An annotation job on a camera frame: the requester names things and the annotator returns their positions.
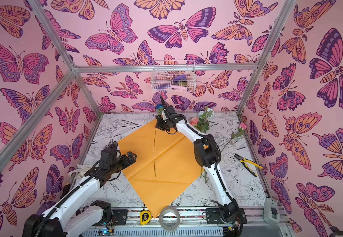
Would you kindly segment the blue fake rose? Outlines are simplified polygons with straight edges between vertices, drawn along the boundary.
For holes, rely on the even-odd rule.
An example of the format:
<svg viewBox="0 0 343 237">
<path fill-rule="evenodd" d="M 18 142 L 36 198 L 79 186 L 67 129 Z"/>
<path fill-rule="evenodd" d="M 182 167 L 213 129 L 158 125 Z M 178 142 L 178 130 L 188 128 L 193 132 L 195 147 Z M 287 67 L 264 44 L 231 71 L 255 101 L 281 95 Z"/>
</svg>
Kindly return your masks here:
<svg viewBox="0 0 343 237">
<path fill-rule="evenodd" d="M 160 119 L 163 118 L 163 111 L 164 107 L 162 104 L 156 105 L 155 108 L 156 111 L 156 125 L 155 125 L 155 133 L 154 133 L 154 143 L 153 143 L 153 168 L 154 168 L 154 176 L 156 177 L 156 136 L 157 136 L 157 130 L 158 130 L 158 122 Z"/>
</svg>

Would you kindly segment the orange wrapping paper sheet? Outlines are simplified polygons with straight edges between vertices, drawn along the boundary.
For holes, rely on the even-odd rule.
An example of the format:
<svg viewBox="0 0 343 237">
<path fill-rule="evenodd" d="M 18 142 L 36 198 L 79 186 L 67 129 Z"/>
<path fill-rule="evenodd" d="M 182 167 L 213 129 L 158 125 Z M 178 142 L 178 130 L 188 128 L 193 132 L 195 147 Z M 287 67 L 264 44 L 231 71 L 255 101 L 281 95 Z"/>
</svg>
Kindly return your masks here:
<svg viewBox="0 0 343 237">
<path fill-rule="evenodd" d="M 121 152 L 133 152 L 137 160 L 123 171 L 128 183 L 116 186 L 116 204 L 123 207 L 145 204 L 154 216 L 171 204 L 210 205 L 213 194 L 195 160 L 193 144 L 181 133 L 168 135 L 157 130 L 154 176 L 155 123 L 153 120 L 119 141 Z"/>
</svg>

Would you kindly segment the small pink fake rose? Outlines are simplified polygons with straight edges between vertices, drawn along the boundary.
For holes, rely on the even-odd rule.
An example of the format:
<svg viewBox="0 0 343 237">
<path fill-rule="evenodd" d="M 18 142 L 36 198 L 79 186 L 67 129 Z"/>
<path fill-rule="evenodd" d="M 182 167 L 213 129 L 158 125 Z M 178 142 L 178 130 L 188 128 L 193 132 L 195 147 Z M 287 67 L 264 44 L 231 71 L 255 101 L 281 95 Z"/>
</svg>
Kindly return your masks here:
<svg viewBox="0 0 343 237">
<path fill-rule="evenodd" d="M 235 139 L 241 138 L 247 129 L 247 126 L 244 122 L 241 122 L 239 125 L 239 128 L 237 132 L 232 132 L 230 140 L 224 145 L 224 147 L 221 149 L 221 152 L 224 151 L 224 149 Z"/>
</svg>

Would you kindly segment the white fake rose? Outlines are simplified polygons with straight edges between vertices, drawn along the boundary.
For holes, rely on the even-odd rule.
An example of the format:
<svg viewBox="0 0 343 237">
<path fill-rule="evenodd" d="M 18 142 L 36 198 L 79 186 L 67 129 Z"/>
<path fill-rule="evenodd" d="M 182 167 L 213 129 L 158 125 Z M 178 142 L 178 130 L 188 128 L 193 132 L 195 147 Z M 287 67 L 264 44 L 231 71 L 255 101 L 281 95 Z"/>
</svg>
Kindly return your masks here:
<svg viewBox="0 0 343 237">
<path fill-rule="evenodd" d="M 206 133 L 210 129 L 209 119 L 212 117 L 214 117 L 214 110 L 205 106 L 205 109 L 198 113 L 198 123 L 196 124 L 196 128 L 200 132 Z"/>
</svg>

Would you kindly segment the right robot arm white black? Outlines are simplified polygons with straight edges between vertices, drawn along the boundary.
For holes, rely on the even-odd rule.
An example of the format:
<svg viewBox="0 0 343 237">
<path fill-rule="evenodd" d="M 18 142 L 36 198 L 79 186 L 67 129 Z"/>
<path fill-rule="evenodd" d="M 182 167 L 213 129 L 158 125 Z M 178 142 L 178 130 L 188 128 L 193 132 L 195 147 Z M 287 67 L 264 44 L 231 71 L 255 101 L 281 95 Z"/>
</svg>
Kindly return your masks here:
<svg viewBox="0 0 343 237">
<path fill-rule="evenodd" d="M 245 214 L 222 177 L 220 170 L 222 155 L 214 137 L 198 131 L 183 114 L 178 114 L 173 106 L 168 105 L 161 95 L 159 98 L 161 103 L 156 108 L 162 109 L 162 112 L 156 116 L 156 128 L 167 133 L 174 129 L 193 143 L 195 160 L 209 177 L 222 220 L 225 223 L 237 223 L 241 226 L 244 224 Z"/>
</svg>

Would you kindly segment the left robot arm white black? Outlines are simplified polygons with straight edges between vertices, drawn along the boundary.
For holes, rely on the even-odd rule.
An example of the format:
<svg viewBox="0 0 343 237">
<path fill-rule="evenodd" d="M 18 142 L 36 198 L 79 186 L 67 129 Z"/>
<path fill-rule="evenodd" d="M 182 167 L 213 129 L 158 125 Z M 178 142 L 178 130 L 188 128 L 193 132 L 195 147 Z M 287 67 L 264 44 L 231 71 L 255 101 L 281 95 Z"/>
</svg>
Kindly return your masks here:
<svg viewBox="0 0 343 237">
<path fill-rule="evenodd" d="M 113 211 L 110 203 L 94 201 L 80 214 L 83 203 L 106 183 L 114 181 L 114 174 L 135 164 L 137 154 L 121 153 L 118 142 L 101 151 L 100 160 L 84 174 L 75 187 L 56 204 L 40 215 L 31 215 L 24 224 L 24 237 L 78 237 L 94 224 L 113 223 Z"/>
</svg>

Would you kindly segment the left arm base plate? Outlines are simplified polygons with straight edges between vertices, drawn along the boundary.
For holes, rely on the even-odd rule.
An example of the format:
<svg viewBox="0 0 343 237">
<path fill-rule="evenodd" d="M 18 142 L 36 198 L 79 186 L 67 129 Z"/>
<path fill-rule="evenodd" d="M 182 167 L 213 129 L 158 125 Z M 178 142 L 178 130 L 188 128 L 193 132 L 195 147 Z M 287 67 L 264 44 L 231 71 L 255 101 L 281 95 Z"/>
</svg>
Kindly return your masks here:
<svg viewBox="0 0 343 237">
<path fill-rule="evenodd" d="M 128 219 L 127 209 L 113 209 L 103 212 L 102 220 L 99 222 L 102 226 L 125 226 Z"/>
</svg>

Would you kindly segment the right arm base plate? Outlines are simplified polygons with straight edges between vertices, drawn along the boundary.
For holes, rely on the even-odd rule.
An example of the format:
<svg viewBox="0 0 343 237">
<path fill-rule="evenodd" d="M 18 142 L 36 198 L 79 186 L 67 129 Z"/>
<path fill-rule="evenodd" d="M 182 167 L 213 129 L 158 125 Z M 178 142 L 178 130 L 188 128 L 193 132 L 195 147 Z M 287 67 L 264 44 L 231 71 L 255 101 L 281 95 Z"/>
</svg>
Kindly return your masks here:
<svg viewBox="0 0 343 237">
<path fill-rule="evenodd" d="M 232 224 L 235 226 L 239 226 L 241 223 L 247 224 L 247 218 L 243 208 L 240 208 L 238 212 L 235 212 L 235 214 L 226 221 L 223 219 L 224 215 L 220 213 L 219 208 L 206 208 L 205 214 L 208 224 Z"/>
</svg>

